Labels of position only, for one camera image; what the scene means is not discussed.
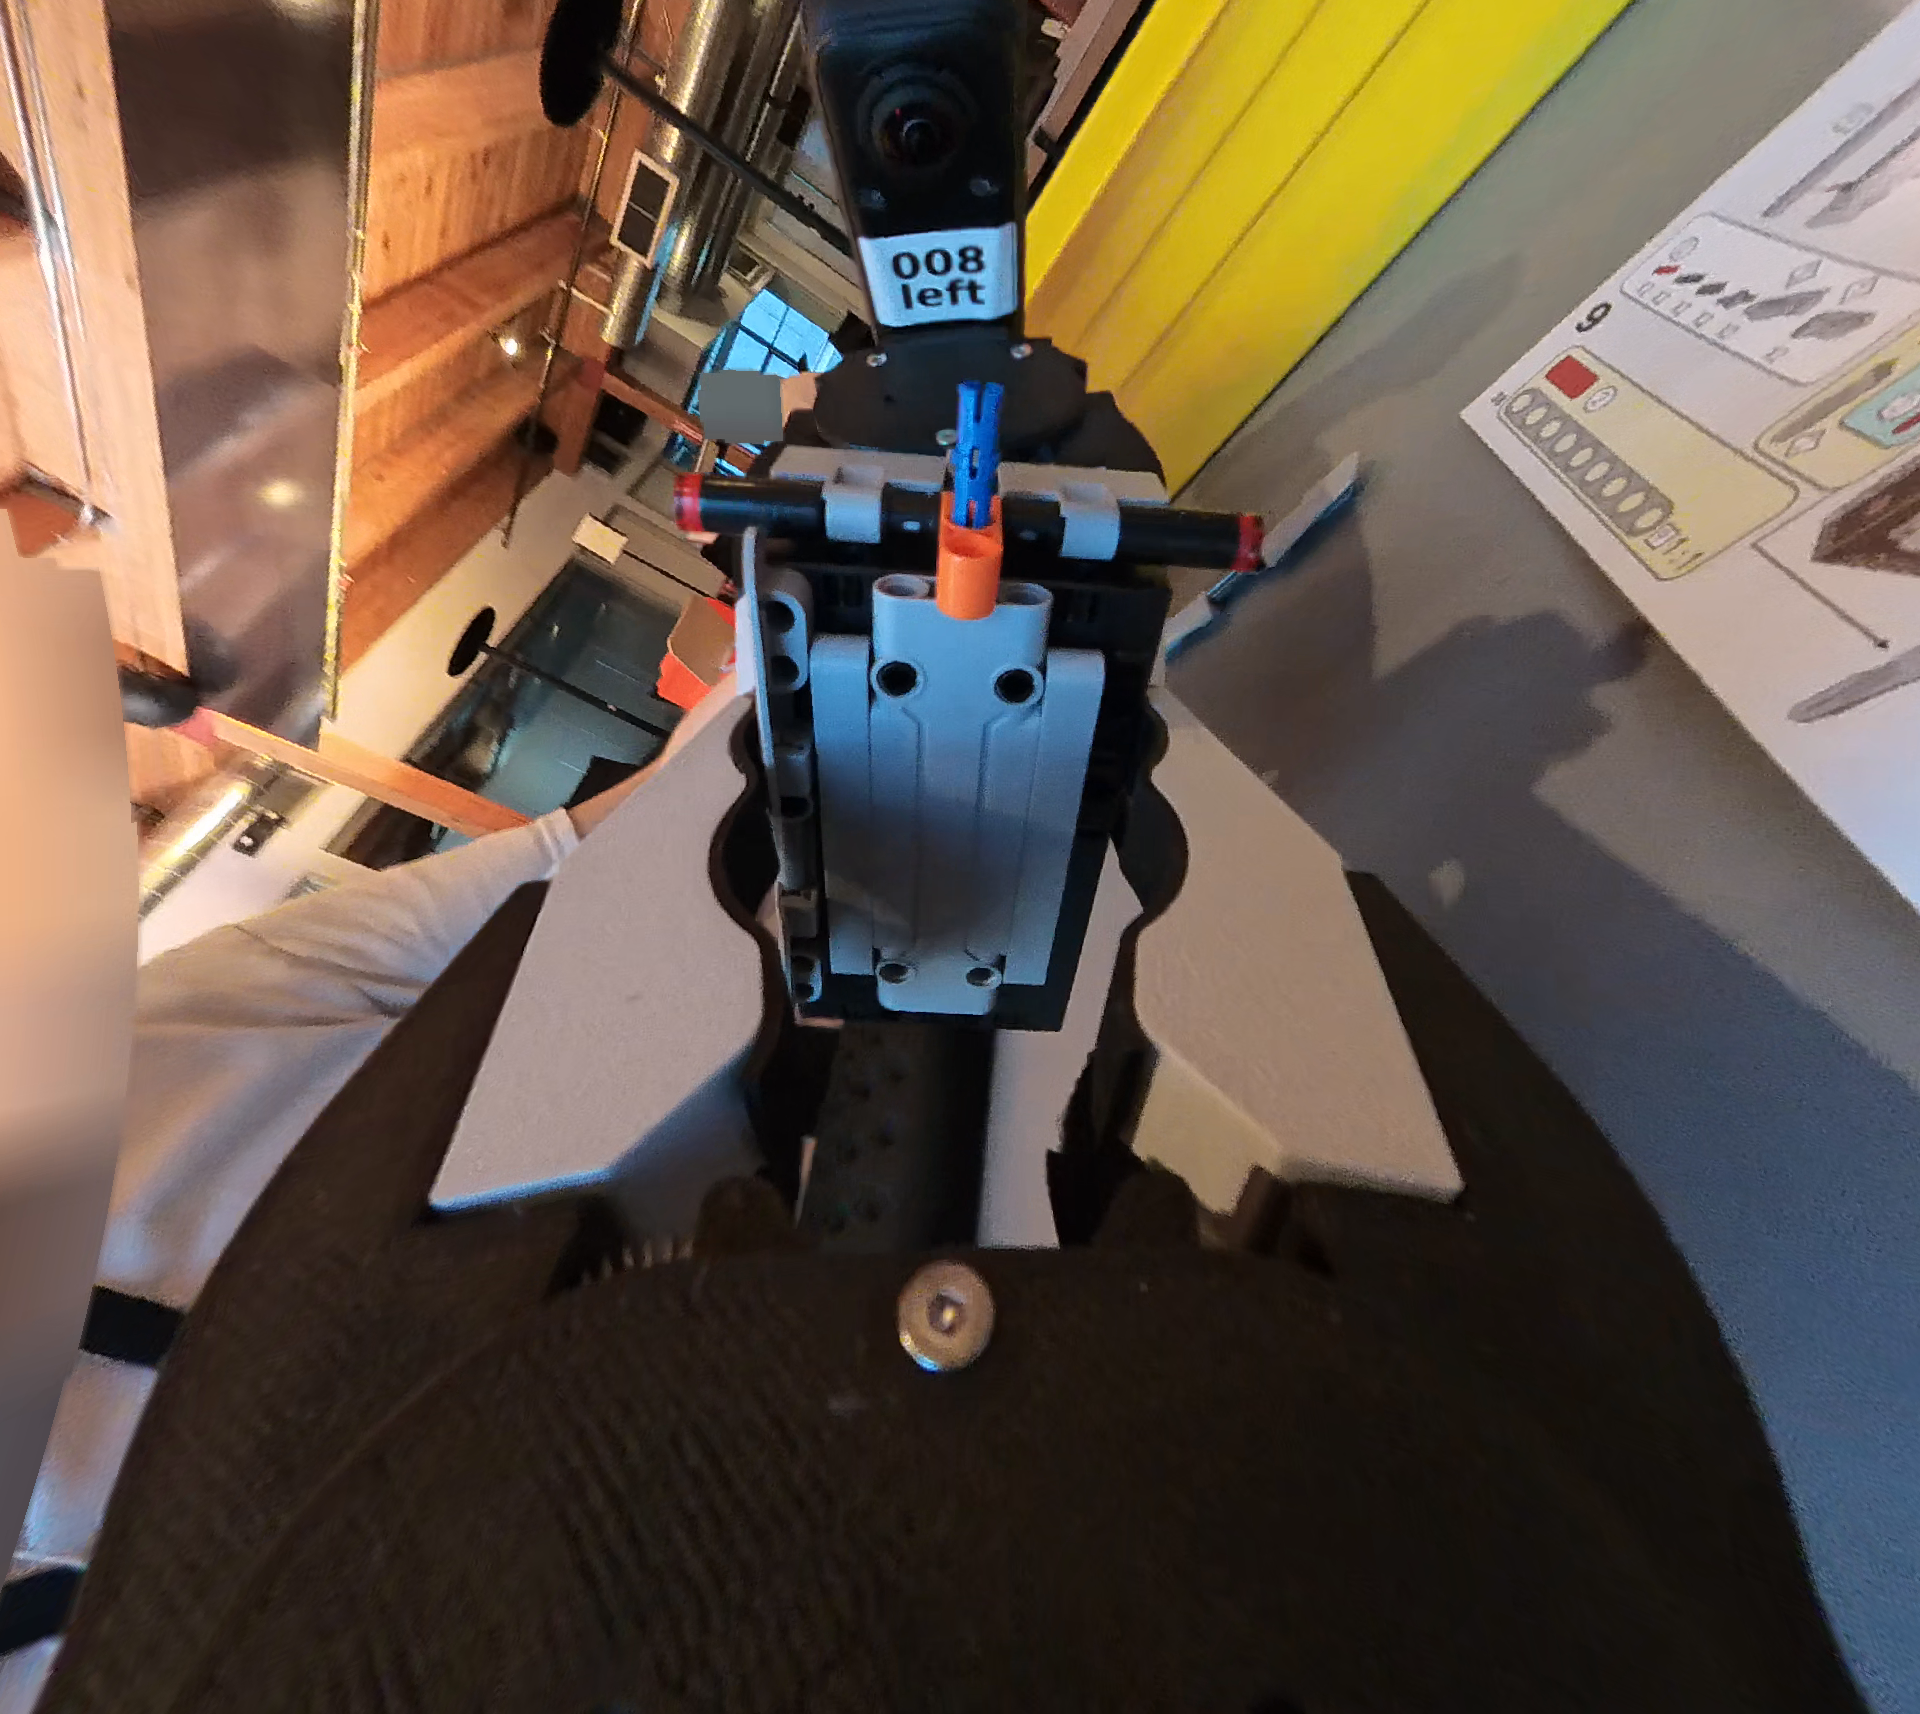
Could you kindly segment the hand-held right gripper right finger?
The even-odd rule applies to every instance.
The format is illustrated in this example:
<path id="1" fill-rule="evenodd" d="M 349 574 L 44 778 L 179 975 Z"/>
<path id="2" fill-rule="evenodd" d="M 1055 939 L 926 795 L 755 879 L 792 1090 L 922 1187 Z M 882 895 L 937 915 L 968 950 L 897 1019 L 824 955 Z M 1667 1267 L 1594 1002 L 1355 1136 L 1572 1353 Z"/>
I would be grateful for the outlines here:
<path id="1" fill-rule="evenodd" d="M 1050 1150 L 1061 1243 L 1131 1178 L 1185 1184 L 1225 1243 L 1284 1192 L 1433 1204 L 1464 1173 L 1345 864 L 1177 695 L 1092 889 L 1086 1058 Z"/>

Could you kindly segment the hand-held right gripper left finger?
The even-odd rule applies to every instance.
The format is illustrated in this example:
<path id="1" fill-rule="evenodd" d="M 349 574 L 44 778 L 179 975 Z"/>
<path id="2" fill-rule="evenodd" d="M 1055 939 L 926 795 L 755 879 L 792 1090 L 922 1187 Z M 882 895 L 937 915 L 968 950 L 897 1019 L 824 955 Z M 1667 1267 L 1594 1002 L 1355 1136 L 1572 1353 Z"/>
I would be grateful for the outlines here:
<path id="1" fill-rule="evenodd" d="M 757 810 L 732 680 L 552 873 L 428 1202 L 605 1197 L 634 1241 L 689 1238 L 708 1189 L 763 1162 L 748 1074 L 774 1043 L 772 938 L 720 883 Z"/>

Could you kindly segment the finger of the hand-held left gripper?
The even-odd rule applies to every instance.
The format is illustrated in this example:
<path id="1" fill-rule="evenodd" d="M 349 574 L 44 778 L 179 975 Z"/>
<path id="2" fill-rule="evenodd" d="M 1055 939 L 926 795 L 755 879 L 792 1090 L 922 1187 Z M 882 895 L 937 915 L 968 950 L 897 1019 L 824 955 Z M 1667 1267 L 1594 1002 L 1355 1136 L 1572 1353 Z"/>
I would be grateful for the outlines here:
<path id="1" fill-rule="evenodd" d="M 738 690 L 753 694 L 759 702 L 771 702 L 772 694 L 778 692 L 778 620 L 767 565 L 765 532 L 761 525 L 748 525 L 738 538 L 732 665 Z"/>

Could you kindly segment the grey building block robot model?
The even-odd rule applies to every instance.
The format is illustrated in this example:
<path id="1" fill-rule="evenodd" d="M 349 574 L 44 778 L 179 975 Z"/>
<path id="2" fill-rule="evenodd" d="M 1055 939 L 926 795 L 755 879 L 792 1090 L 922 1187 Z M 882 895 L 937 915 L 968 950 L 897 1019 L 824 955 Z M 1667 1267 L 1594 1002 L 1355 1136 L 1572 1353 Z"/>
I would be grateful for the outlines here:
<path id="1" fill-rule="evenodd" d="M 776 933 L 811 1022 L 1063 1023 L 1140 783 L 1169 574 L 1257 564 L 1266 521 L 1171 501 L 1082 382 L 815 382 L 753 471 L 677 523 L 765 533 L 778 690 L 755 699 Z"/>

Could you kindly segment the ceiling air vent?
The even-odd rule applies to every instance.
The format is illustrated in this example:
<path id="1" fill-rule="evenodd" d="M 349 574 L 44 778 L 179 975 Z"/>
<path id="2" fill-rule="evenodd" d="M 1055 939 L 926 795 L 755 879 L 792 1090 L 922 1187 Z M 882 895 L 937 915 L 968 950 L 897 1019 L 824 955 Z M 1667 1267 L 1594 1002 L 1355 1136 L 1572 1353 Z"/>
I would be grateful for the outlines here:
<path id="1" fill-rule="evenodd" d="M 675 217 L 680 187 L 679 170 L 636 147 L 616 199 L 613 246 L 640 264 L 655 266 Z"/>

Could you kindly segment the person's white shirt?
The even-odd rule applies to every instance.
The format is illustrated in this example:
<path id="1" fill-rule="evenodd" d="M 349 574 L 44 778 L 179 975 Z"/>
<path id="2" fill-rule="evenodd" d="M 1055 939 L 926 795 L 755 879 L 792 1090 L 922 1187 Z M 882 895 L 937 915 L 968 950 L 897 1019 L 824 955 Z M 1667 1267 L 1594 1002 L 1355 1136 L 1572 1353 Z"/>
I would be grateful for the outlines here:
<path id="1" fill-rule="evenodd" d="M 547 883 L 652 772 L 505 832 L 372 869 L 144 962 L 94 1288 L 156 1316 L 83 1344 L 9 1574 L 79 1575 L 158 1367 L 224 1248 L 324 1105 L 517 889 Z"/>

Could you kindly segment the yellow parts bin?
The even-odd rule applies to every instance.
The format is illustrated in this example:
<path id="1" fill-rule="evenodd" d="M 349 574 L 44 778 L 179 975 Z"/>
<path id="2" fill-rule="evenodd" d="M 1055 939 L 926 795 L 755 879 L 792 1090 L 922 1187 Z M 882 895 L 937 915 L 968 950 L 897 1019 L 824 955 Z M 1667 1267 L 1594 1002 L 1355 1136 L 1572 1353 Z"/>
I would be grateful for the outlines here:
<path id="1" fill-rule="evenodd" d="M 1026 223 L 1026 324 L 1186 486 L 1632 0 L 1152 0 Z"/>

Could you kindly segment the white blue plastic part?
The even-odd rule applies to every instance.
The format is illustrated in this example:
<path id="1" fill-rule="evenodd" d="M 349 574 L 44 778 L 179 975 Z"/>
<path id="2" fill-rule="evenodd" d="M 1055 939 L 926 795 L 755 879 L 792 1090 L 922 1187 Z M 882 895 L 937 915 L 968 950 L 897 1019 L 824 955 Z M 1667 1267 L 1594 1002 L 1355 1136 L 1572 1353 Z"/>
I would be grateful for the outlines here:
<path id="1" fill-rule="evenodd" d="M 1263 533 L 1261 552 L 1253 568 L 1240 568 L 1212 582 L 1204 591 L 1175 612 L 1161 645 L 1161 663 L 1177 660 L 1188 645 L 1229 620 L 1237 604 L 1291 568 L 1304 550 L 1318 541 L 1357 503 L 1364 484 L 1358 454 L 1343 458 L 1335 468 L 1302 494 L 1302 497 Z"/>

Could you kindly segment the black hanging ceiling panel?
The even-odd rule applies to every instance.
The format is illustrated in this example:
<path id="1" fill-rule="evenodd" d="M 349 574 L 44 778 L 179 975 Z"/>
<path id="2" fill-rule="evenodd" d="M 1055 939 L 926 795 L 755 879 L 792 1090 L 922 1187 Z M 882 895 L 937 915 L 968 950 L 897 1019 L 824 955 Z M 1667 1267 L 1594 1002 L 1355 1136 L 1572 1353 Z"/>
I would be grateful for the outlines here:
<path id="1" fill-rule="evenodd" d="M 356 0 L 107 0 L 166 506 L 207 702 L 326 690 Z"/>

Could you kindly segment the instruction booklet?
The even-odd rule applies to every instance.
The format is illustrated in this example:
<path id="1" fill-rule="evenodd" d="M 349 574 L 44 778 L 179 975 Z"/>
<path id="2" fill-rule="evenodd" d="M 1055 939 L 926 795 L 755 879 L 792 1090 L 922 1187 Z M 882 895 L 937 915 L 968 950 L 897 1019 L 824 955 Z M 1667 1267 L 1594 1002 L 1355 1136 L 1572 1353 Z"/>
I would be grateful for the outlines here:
<path id="1" fill-rule="evenodd" d="M 1918 3 L 1460 412 L 1918 895 Z"/>

